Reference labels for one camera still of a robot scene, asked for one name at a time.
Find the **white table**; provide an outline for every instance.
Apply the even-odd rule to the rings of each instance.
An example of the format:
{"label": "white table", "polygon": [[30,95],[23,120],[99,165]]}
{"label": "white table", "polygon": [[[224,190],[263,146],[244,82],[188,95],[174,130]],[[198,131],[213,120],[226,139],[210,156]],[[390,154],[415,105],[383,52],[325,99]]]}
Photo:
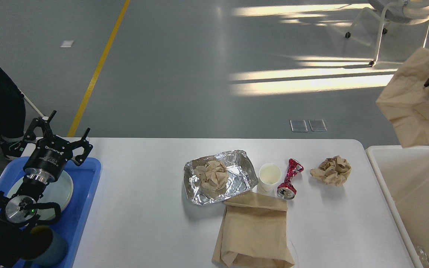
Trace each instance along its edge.
{"label": "white table", "polygon": [[[296,268],[413,267],[365,151],[354,140],[91,138],[102,174],[73,267],[220,267],[211,257],[224,204],[198,207],[182,189],[184,164],[247,152],[255,169],[303,164],[288,201],[287,244]],[[353,167],[343,186],[309,170],[340,154]]]}

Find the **white plate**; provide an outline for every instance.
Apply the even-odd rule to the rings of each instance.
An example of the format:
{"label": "white plate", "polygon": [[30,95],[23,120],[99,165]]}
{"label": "white plate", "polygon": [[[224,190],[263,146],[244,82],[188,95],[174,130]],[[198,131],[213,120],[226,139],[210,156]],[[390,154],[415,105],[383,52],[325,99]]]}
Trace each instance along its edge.
{"label": "white plate", "polygon": [[[22,184],[22,179],[20,178],[12,186],[11,190],[7,192],[7,197],[11,197],[17,192]],[[72,178],[67,172],[63,171],[56,182],[49,183],[43,192],[44,196],[38,202],[56,202],[61,206],[61,211],[63,211],[72,198],[73,190],[74,183]],[[53,209],[39,209],[37,213],[41,215],[41,220],[50,220],[55,217]]]}

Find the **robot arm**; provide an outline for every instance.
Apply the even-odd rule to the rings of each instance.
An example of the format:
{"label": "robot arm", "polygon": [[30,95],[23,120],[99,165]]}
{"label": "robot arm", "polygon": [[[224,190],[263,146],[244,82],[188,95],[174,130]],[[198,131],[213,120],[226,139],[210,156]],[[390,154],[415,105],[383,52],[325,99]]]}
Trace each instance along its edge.
{"label": "robot arm", "polygon": [[[92,145],[87,141],[90,129],[79,141],[69,142],[53,134],[49,123],[56,114],[50,117],[34,118],[24,134],[25,140],[34,140],[34,130],[42,129],[43,137],[36,142],[24,165],[24,178],[17,192],[11,197],[5,197],[0,192],[0,266],[12,267],[30,248],[31,234],[29,231],[36,224],[53,224],[61,218],[61,207],[56,202],[38,203],[49,183],[56,182],[67,161],[73,161],[80,166],[90,151]],[[84,151],[73,156],[73,150],[82,147]],[[39,209],[54,209],[55,218],[40,220]]]}

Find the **blue tray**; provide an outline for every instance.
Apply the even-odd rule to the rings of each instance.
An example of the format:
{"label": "blue tray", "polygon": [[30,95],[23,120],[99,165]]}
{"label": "blue tray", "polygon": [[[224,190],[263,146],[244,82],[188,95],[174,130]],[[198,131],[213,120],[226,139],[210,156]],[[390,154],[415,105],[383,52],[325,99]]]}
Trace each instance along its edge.
{"label": "blue tray", "polygon": [[[20,157],[7,165],[0,177],[0,191],[6,194],[24,176],[22,168],[28,159],[27,156]],[[72,161],[67,162],[65,166],[64,170],[73,179],[74,191],[69,205],[61,214],[61,219],[52,224],[51,228],[66,239],[69,249],[67,256],[61,263],[54,266],[55,268],[70,268],[74,263],[82,231],[99,184],[101,168],[99,160],[93,157],[87,158],[81,166],[76,166]],[[14,267],[22,268],[23,265],[24,261],[19,260]]]}

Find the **white plastic bin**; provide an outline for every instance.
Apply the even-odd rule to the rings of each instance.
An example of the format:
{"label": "white plastic bin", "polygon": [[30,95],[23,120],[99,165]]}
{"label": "white plastic bin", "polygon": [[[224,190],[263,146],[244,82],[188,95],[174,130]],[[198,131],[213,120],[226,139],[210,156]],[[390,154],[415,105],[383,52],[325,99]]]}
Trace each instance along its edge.
{"label": "white plastic bin", "polygon": [[371,146],[366,154],[415,267],[429,267],[415,251],[429,261],[429,146]]}

